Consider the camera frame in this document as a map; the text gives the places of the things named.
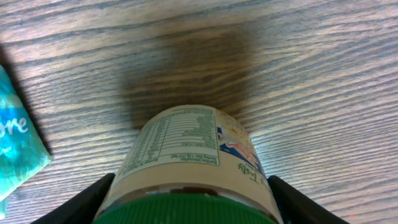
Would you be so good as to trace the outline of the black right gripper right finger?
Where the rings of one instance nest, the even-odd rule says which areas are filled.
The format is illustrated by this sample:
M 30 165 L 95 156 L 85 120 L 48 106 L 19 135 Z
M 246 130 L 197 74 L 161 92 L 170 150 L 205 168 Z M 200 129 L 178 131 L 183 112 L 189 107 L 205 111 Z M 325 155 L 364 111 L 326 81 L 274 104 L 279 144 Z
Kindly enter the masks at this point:
M 276 175 L 267 178 L 285 223 L 348 224 Z

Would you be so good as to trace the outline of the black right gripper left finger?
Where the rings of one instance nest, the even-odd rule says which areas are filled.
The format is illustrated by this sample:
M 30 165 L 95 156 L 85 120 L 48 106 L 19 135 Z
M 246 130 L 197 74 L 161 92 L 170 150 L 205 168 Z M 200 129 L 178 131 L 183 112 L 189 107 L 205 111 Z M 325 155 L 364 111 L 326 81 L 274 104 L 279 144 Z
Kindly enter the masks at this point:
M 85 190 L 32 224 L 86 224 L 91 223 L 115 177 L 108 173 Z

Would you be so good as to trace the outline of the teal tissue pack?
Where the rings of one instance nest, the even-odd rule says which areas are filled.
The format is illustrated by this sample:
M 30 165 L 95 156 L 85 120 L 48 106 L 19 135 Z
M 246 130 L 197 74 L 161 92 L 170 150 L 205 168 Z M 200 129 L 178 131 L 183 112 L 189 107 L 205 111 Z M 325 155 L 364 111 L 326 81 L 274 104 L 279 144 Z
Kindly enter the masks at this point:
M 7 197 L 52 160 L 10 78 L 1 68 L 1 219 Z

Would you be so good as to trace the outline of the green lid white jar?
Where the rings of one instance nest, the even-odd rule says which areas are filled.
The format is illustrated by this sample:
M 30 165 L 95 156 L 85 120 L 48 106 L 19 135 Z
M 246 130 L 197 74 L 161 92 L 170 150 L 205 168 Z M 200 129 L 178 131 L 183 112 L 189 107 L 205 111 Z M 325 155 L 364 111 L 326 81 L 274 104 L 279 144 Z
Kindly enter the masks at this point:
M 95 223 L 282 223 L 249 134 L 204 105 L 154 116 L 139 132 Z

